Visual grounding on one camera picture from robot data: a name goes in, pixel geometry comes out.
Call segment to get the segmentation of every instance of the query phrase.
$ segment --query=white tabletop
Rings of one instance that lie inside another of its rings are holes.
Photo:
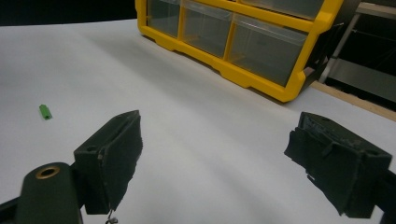
[[[162,49],[136,21],[0,27],[0,203],[19,196],[31,170],[71,164],[109,119],[136,109],[144,148],[120,223],[379,223],[378,208],[371,219],[339,217],[283,152],[302,111],[393,155],[395,122],[311,88],[276,103]]]

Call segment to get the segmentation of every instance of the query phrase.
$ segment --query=wooden edge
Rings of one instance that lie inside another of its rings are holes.
[[[318,90],[318,91],[323,91],[323,92],[325,92],[325,93],[327,93],[327,94],[329,94],[329,95],[331,95],[331,96],[333,96],[335,98],[338,98],[340,100],[348,102],[348,103],[350,103],[352,105],[355,105],[357,107],[360,107],[362,109],[370,111],[370,112],[372,112],[374,114],[377,114],[377,115],[379,115],[381,117],[384,117],[386,119],[390,119],[390,120],[393,120],[393,121],[396,122],[396,112],[395,111],[386,109],[386,108],[384,108],[384,107],[382,107],[380,105],[375,105],[375,104],[373,104],[371,102],[362,100],[362,99],[358,98],[357,96],[344,93],[342,91],[339,91],[339,90],[334,89],[334,88],[332,88],[330,86],[327,86],[327,85],[324,85],[322,83],[319,83],[317,81],[314,81],[311,84],[311,87],[316,89],[316,90]]]

